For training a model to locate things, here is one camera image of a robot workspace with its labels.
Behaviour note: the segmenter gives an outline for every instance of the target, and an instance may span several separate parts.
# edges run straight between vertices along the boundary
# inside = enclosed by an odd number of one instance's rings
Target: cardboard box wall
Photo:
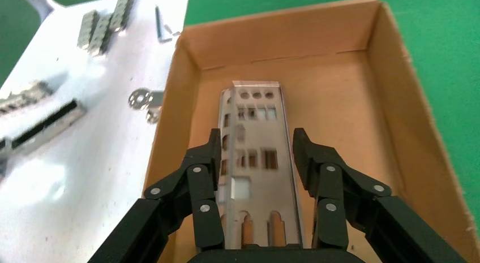
[[[290,137],[303,127],[313,142],[335,147],[350,167],[390,185],[468,262],[480,262],[473,220],[383,2],[349,0],[185,28],[146,187],[176,170],[187,148],[206,143],[218,126],[220,93],[233,80],[279,81]],[[308,244],[314,201],[299,190]],[[362,233],[349,234],[349,252],[380,262]],[[189,217],[160,261],[187,262],[194,254]]]

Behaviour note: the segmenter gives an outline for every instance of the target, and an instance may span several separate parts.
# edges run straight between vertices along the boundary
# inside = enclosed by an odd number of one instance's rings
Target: cardboard box flap
[[[367,49],[402,179],[404,200],[469,262],[480,262],[477,232],[388,6]]]
[[[364,50],[379,6],[347,0],[299,7],[187,27],[182,37],[200,68]]]

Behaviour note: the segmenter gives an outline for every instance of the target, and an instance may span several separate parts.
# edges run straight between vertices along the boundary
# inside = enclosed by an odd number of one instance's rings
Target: small metal component
[[[80,49],[87,50],[92,41],[93,30],[95,30],[98,23],[99,15],[96,10],[89,11],[83,15],[82,25],[78,33],[77,46]]]
[[[334,205],[334,204],[327,204],[327,205],[325,206],[325,208],[327,208],[327,210],[329,210],[329,211],[335,211],[335,210],[337,210],[337,206]]]
[[[380,191],[380,192],[382,192],[382,191],[385,190],[385,188],[382,187],[382,186],[380,186],[380,185],[374,185],[374,189],[375,189],[376,191]]]
[[[52,95],[53,90],[43,81],[34,81],[27,89],[18,93],[11,92],[6,98],[0,98],[0,117],[19,110]]]
[[[132,92],[128,98],[128,105],[133,110],[148,110],[147,122],[157,123],[161,114],[161,105],[164,99],[164,92],[150,91],[140,88]]]
[[[159,193],[160,193],[160,189],[159,189],[159,188],[152,188],[152,190],[150,191],[150,193],[153,194],[153,195],[159,194]]]
[[[164,23],[158,6],[155,6],[155,22],[157,25],[157,38],[160,43],[169,42],[173,37],[180,35],[179,31],[173,33],[172,29]]]
[[[117,32],[125,28],[132,3],[133,0],[117,0],[117,5],[113,11],[113,17],[109,27],[112,32]]]
[[[0,161],[6,159],[10,154],[12,150],[12,141],[4,137],[0,140]]]
[[[108,25],[112,19],[112,14],[106,14],[100,17],[97,27],[93,32],[92,41],[88,46],[88,52],[92,56],[101,55],[106,51],[111,32],[108,30]]]
[[[201,212],[208,212],[208,211],[210,211],[210,206],[209,205],[202,205],[200,207],[200,211]]]
[[[159,109],[149,109],[147,111],[147,123],[151,123],[151,124],[158,123],[161,112],[162,112],[162,107],[160,107]]]
[[[12,153],[30,152],[36,149],[71,126],[84,114],[85,110],[81,104],[77,100],[72,100],[15,138],[11,143]]]

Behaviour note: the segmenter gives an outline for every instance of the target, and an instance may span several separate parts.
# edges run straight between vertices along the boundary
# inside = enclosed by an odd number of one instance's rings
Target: rectangular cutout
[[[267,112],[267,118],[269,120],[276,120],[277,119],[277,110],[275,107],[269,107]]]
[[[226,170],[227,170],[227,161],[226,159],[221,161],[220,164],[220,175],[226,175]]]
[[[230,113],[224,115],[224,127],[230,126]]]
[[[277,170],[277,151],[272,149],[262,150],[262,162],[263,168],[267,170]]]
[[[258,119],[259,120],[266,120],[267,119],[267,111],[264,107],[258,108]]]
[[[254,107],[249,107],[248,108],[248,119],[256,120],[256,110],[255,110]]]
[[[238,119],[239,120],[245,120],[245,108],[244,107],[238,107]]]
[[[256,150],[248,150],[248,166],[250,168],[256,168],[257,167]]]
[[[245,151],[244,150],[237,150],[237,167],[245,168]]]
[[[223,204],[225,202],[225,185],[220,184],[218,185],[217,190],[217,203]]]
[[[232,177],[232,198],[235,200],[247,200],[250,198],[251,180],[249,177]]]

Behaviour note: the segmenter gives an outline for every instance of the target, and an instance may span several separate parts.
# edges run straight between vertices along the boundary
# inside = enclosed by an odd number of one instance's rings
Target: metal bracket
[[[164,92],[140,88],[132,92],[128,105],[133,110],[147,110],[147,122],[154,124],[160,118],[163,99]]]
[[[31,104],[39,102],[52,95],[47,83],[43,81],[34,81],[27,89],[15,93],[11,92],[6,98],[0,98],[0,117],[10,112],[19,110]]]

